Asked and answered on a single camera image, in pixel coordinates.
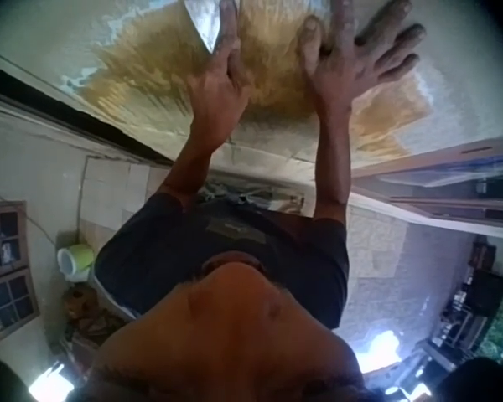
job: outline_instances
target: dark t-shirt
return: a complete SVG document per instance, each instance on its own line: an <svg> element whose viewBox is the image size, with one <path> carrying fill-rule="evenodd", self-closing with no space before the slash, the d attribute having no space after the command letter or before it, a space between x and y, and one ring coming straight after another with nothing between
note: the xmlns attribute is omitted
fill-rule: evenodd
<svg viewBox="0 0 503 402"><path fill-rule="evenodd" d="M217 199L185 213L176 198L157 193L102 248L95 276L114 302L139 316L210 257L242 251L332 329L346 301L345 240L345 227L332 219L310 221L296 240L249 204Z"/></svg>

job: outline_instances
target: man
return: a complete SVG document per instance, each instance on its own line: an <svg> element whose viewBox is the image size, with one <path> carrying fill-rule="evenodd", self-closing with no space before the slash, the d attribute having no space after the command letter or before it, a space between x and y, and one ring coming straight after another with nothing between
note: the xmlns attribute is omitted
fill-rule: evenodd
<svg viewBox="0 0 503 402"><path fill-rule="evenodd" d="M189 140L158 192L97 258L96 279L137 320L103 345L82 392L112 400L371 400L354 353L330 331L349 275L350 106L411 70L425 33L420 25L399 33L409 0L390 3L357 40L352 1L332 5L330 46L316 17L298 34L320 121L313 219L291 225L225 200L194 205L211 155L249 97L236 8L224 0L212 59L189 81Z"/></svg>

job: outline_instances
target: hand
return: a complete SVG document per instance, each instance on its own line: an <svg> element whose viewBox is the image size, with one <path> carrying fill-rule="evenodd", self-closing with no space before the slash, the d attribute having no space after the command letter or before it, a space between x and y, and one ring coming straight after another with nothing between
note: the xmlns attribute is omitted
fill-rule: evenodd
<svg viewBox="0 0 503 402"><path fill-rule="evenodd" d="M236 6L220 2L220 32L206 70L189 77L194 119L190 140L201 151L213 152L231 135L250 97L236 33Z"/></svg>
<svg viewBox="0 0 503 402"><path fill-rule="evenodd" d="M425 36L418 24L399 33L412 8L410 0L389 2L358 39L353 0L331 2L333 48L325 51L324 27L313 16L306 19L298 37L300 65L321 119L346 116L356 97L403 77L419 61L412 51Z"/></svg>

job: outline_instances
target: man's left hand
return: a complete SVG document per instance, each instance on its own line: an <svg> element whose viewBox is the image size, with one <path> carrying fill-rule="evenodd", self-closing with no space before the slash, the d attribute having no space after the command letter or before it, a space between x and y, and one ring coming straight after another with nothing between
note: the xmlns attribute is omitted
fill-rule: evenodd
<svg viewBox="0 0 503 402"><path fill-rule="evenodd" d="M189 77L194 119L190 140L201 151L214 152L235 129L250 98L236 31L236 6L220 1L220 33L205 71Z"/></svg>

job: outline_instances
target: brown stain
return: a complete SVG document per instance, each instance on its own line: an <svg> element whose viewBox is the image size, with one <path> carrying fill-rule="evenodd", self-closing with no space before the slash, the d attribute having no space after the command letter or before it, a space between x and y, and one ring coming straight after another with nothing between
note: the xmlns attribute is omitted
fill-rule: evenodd
<svg viewBox="0 0 503 402"><path fill-rule="evenodd" d="M265 0L264 7L258 7L257 2L241 0L242 58L254 82L241 125L253 127L254 136L267 137L292 124L316 136L295 41L298 27L311 12L326 18L322 8L311 9L310 3ZM105 68L76 89L80 97L140 141L152 142L148 136L164 131L188 134L191 109L185 80L201 70L209 54L181 2L133 18L114 44L93 51ZM355 101L354 111L353 148L369 157L394 159L407 153L392 132L427 116L430 105L415 78L408 76L369 91Z"/></svg>

